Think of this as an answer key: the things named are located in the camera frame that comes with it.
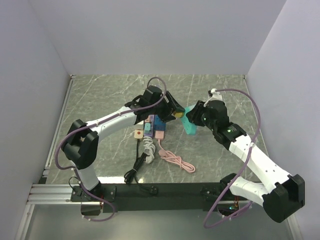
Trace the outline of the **small yellow plug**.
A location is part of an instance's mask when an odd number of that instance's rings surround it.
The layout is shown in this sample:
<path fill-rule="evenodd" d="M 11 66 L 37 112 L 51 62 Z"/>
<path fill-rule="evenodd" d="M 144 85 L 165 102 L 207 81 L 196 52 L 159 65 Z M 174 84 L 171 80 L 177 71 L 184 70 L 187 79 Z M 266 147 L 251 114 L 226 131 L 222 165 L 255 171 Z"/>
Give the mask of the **small yellow plug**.
<path fill-rule="evenodd" d="M 182 111 L 182 112 L 174 112 L 173 115 L 174 115 L 175 118 L 179 118 L 180 119 L 180 118 L 182 118 L 184 116 L 184 114 L 185 113 Z"/>

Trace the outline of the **teal power strip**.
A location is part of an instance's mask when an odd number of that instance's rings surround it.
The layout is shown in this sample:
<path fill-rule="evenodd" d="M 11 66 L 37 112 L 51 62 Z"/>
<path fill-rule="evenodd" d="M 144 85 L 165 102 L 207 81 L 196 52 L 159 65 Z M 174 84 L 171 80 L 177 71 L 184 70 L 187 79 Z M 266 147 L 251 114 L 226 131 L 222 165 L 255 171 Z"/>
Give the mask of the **teal power strip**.
<path fill-rule="evenodd" d="M 191 135 L 191 136 L 194 136 L 196 134 L 197 126 L 188 120 L 187 113 L 189 113 L 194 107 L 195 107 L 194 104 L 187 106 L 185 108 L 183 117 L 180 119 L 184 128 L 184 131 L 186 132 L 187 135 Z"/>

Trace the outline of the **blue cube adapter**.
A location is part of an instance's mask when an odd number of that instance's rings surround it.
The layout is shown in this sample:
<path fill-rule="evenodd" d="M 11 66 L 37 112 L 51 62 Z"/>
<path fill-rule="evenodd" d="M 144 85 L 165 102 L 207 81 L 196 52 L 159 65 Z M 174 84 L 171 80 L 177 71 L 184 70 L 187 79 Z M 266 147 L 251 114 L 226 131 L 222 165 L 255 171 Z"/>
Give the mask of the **blue cube adapter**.
<path fill-rule="evenodd" d="M 154 116 L 153 129 L 155 131 L 163 131 L 163 132 L 166 130 L 166 123 L 163 122 L 158 115 Z"/>

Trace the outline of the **pink power strip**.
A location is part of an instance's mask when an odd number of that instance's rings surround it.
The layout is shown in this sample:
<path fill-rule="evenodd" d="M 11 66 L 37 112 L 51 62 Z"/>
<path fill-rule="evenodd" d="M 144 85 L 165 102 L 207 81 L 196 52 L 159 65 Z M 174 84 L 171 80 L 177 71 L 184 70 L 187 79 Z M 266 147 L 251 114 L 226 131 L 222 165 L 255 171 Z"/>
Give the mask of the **pink power strip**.
<path fill-rule="evenodd" d="M 154 137 L 157 139 L 157 140 L 160 140 L 162 141 L 164 139 L 164 135 L 165 135 L 165 132 L 162 131 L 162 130 L 156 130 L 155 131 L 155 134 L 154 134 Z"/>

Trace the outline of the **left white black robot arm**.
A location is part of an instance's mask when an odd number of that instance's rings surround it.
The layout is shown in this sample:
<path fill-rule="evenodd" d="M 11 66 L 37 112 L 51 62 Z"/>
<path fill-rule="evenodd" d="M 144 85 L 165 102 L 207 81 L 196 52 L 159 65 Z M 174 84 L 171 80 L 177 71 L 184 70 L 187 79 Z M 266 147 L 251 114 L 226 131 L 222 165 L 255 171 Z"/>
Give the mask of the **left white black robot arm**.
<path fill-rule="evenodd" d="M 150 85 L 142 95 L 109 115 L 88 122 L 80 119 L 74 121 L 60 149 L 75 169 L 83 186 L 82 195 L 88 201 L 94 201 L 103 195 L 101 182 L 93 167 L 100 141 L 121 129 L 146 120 L 150 115 L 157 115 L 166 123 L 181 118 L 184 114 L 185 109 L 169 92 L 163 93 L 159 87 Z"/>

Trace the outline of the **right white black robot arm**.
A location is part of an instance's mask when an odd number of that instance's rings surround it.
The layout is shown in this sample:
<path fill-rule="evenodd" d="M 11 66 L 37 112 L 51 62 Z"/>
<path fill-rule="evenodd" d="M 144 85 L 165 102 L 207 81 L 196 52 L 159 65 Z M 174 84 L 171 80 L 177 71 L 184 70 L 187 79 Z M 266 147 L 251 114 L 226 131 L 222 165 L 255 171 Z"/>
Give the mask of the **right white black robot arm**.
<path fill-rule="evenodd" d="M 299 174 L 291 175 L 260 150 L 239 125 L 229 120 L 223 101 L 198 101 L 186 117 L 190 123 L 211 130 L 216 141 L 241 159 L 261 181 L 254 183 L 232 173 L 220 181 L 216 203 L 222 198 L 243 197 L 262 206 L 277 223 L 304 207 L 305 180 Z"/>

